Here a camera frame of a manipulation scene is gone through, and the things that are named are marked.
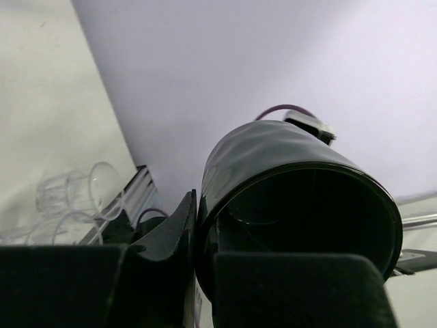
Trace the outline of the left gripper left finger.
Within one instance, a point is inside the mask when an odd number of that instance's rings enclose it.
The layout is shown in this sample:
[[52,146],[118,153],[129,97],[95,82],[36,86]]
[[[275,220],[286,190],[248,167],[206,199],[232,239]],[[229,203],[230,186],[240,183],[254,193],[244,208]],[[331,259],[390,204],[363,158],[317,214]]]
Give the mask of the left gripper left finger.
[[192,327],[197,197],[133,244],[1,248],[2,327]]

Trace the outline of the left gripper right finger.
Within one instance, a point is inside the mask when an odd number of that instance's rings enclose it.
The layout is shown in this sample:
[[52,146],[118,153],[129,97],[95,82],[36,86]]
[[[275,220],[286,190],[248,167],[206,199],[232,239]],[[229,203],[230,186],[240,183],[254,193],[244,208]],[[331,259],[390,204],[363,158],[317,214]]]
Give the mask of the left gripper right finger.
[[397,327],[376,267],[340,254],[225,252],[214,259],[215,327]]

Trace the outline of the dark green mug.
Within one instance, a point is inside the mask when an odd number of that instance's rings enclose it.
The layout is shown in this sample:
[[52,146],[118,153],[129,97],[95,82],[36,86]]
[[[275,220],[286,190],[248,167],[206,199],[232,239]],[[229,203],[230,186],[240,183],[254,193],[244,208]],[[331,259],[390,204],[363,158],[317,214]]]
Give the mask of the dark green mug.
[[395,200],[375,178],[312,134],[276,120],[235,128],[206,160],[195,270],[209,299],[212,240],[224,221],[257,251],[358,254],[384,279],[403,243]]

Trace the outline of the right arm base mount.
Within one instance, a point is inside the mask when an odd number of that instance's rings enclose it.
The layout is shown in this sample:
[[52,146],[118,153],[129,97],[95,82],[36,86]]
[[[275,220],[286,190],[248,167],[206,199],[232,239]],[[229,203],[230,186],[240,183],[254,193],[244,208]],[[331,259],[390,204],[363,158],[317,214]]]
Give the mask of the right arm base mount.
[[168,217],[169,215],[161,209],[146,208],[140,213],[138,222],[132,224],[126,211],[123,210],[121,215],[117,219],[110,221],[103,230],[103,244],[131,244],[159,226]]

